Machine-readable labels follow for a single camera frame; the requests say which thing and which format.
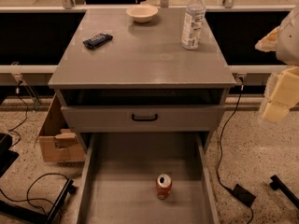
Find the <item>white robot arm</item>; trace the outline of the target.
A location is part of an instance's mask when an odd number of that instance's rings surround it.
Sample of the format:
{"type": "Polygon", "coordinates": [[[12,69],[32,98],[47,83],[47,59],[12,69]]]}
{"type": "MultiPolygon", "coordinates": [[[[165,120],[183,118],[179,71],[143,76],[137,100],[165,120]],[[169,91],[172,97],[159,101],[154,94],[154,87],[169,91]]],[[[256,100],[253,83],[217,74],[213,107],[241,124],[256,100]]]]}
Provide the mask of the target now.
{"type": "Polygon", "coordinates": [[[269,123],[282,121],[299,104],[299,5],[283,19],[281,24],[259,40],[259,51],[274,51],[279,61],[287,64],[280,73],[268,78],[260,117],[269,123]]]}

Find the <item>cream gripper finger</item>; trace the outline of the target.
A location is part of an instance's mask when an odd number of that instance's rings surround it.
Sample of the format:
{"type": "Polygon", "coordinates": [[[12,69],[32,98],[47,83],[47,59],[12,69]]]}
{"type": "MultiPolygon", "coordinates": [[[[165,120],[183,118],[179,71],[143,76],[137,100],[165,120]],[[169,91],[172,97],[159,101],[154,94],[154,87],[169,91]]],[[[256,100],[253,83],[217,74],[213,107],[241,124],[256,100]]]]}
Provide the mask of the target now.
{"type": "Polygon", "coordinates": [[[263,52],[276,51],[278,31],[279,27],[274,28],[269,34],[256,43],[255,48],[263,52]]]}
{"type": "Polygon", "coordinates": [[[299,67],[273,72],[267,80],[261,103],[261,119],[270,123],[282,121],[299,103],[299,67]]]}

